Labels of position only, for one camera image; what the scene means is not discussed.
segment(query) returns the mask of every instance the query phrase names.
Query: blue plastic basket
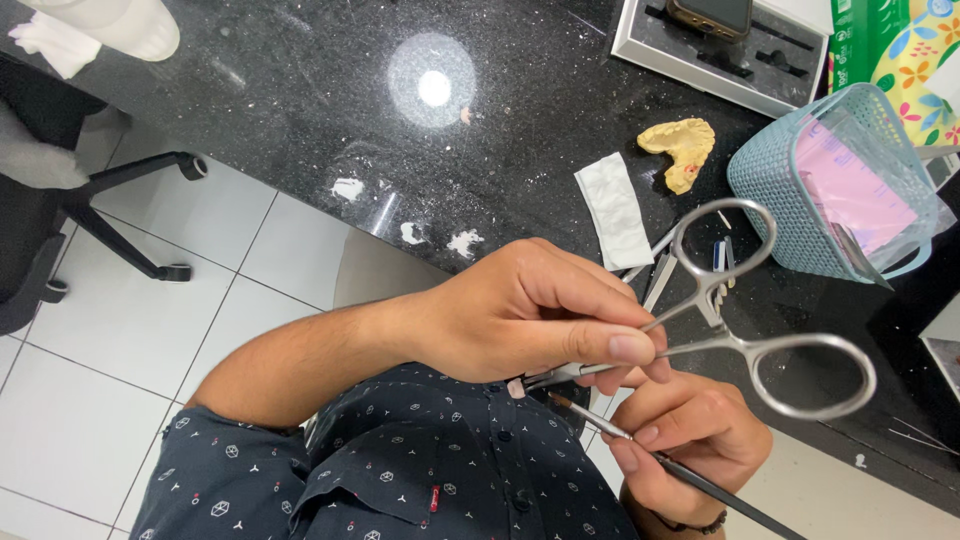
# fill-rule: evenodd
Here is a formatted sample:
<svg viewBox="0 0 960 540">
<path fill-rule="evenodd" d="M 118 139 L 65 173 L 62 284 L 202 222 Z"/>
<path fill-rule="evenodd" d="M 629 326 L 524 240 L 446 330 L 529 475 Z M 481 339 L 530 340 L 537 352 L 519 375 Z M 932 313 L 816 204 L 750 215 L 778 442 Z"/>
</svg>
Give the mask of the blue plastic basket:
<svg viewBox="0 0 960 540">
<path fill-rule="evenodd" d="M 922 182 L 932 183 L 917 158 L 910 140 L 883 91 L 874 85 L 847 86 L 775 121 L 747 141 L 727 168 L 730 187 L 737 197 L 752 199 L 773 212 L 778 235 L 773 257 L 782 266 L 844 280 L 870 283 L 854 272 L 807 193 L 797 171 L 797 137 L 809 123 L 827 110 L 845 108 L 856 121 L 910 167 Z M 766 238 L 766 228 L 752 212 L 747 216 L 754 229 Z M 901 268 L 883 274 L 894 278 L 920 267 L 930 257 L 929 240 Z"/>
</svg>

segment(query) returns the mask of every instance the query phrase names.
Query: red shirt label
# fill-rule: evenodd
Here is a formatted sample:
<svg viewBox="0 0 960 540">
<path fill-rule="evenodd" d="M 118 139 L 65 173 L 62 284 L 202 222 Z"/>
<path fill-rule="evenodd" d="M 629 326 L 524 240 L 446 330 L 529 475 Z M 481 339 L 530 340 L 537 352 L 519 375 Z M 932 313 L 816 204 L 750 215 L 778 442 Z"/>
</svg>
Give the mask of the red shirt label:
<svg viewBox="0 0 960 540">
<path fill-rule="evenodd" d="M 433 486 L 433 496 L 430 497 L 430 511 L 431 511 L 431 512 L 436 512 L 436 511 L 437 511 L 437 500 L 438 500 L 439 498 L 440 498 L 440 486 L 439 486 L 439 485 L 435 485 L 435 486 Z"/>
</svg>

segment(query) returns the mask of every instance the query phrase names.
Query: hand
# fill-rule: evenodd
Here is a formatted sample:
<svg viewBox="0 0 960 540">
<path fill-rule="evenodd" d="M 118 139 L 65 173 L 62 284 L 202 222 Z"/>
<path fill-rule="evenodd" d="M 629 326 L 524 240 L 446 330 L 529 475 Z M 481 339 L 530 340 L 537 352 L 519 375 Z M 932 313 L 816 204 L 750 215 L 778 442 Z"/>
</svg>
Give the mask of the hand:
<svg viewBox="0 0 960 540">
<path fill-rule="evenodd" d="M 598 375 L 609 393 L 636 366 L 667 381 L 654 360 L 666 333 L 638 328 L 654 317 L 602 267 L 541 238 L 512 242 L 467 271 L 406 299 L 408 357 L 451 377 L 488 382 L 567 362 L 625 368 Z"/>
<path fill-rule="evenodd" d="M 638 371 L 627 378 L 639 388 L 612 417 L 634 441 L 603 439 L 637 503 L 674 522 L 709 525 L 724 505 L 667 473 L 649 453 L 664 451 L 736 493 L 770 455 L 773 436 L 732 384 L 684 372 L 667 384 L 645 379 Z"/>
</svg>

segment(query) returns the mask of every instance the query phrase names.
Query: folded paper towel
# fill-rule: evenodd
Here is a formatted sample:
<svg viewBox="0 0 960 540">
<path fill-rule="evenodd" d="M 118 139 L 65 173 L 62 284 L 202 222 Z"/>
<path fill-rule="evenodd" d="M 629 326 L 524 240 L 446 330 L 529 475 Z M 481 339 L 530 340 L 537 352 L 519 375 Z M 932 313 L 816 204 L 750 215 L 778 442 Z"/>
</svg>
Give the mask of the folded paper towel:
<svg viewBox="0 0 960 540">
<path fill-rule="evenodd" d="M 643 229 L 640 205 L 620 153 L 607 156 L 574 176 L 600 238 L 604 268 L 613 271 L 652 264 L 654 258 Z"/>
<path fill-rule="evenodd" d="M 10 30 L 9 36 L 27 54 L 43 55 L 64 79 L 76 75 L 100 52 L 100 41 L 42 12 L 34 13 L 30 22 Z"/>
</svg>

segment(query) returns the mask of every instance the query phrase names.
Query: paintbrush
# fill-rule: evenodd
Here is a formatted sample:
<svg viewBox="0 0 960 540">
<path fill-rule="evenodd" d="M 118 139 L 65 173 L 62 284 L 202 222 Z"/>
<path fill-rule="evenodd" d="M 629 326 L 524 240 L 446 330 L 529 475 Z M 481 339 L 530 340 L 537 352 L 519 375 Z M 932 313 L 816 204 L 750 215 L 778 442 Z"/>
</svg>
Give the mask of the paintbrush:
<svg viewBox="0 0 960 540">
<path fill-rule="evenodd" d="M 569 399 L 558 396 L 553 392 L 549 392 L 550 397 L 557 401 L 560 405 L 563 405 L 578 415 L 582 416 L 584 420 L 590 422 L 596 426 L 599 430 L 603 431 L 607 435 L 612 437 L 623 437 L 627 440 L 634 440 L 634 438 L 626 431 L 618 428 L 612 422 L 604 420 L 600 415 L 594 414 L 585 408 L 571 402 Z M 744 500 L 735 496 L 733 493 L 727 491 L 726 489 L 720 487 L 719 485 L 711 482 L 708 479 L 700 476 L 696 472 L 690 470 L 679 461 L 675 461 L 672 457 L 663 452 L 650 452 L 650 454 L 663 466 L 664 469 L 671 475 L 685 481 L 686 483 L 692 485 L 693 487 L 703 491 L 707 495 L 710 495 L 717 501 L 733 508 L 737 512 L 747 516 L 748 518 L 754 520 L 755 522 L 763 525 L 766 528 L 769 528 L 774 533 L 780 535 L 783 538 L 788 538 L 789 540 L 805 540 L 800 534 L 797 534 L 792 529 L 788 528 L 786 525 L 778 522 L 777 520 L 771 518 L 770 516 L 764 514 L 760 510 L 757 510 L 753 506 L 746 503 Z"/>
</svg>

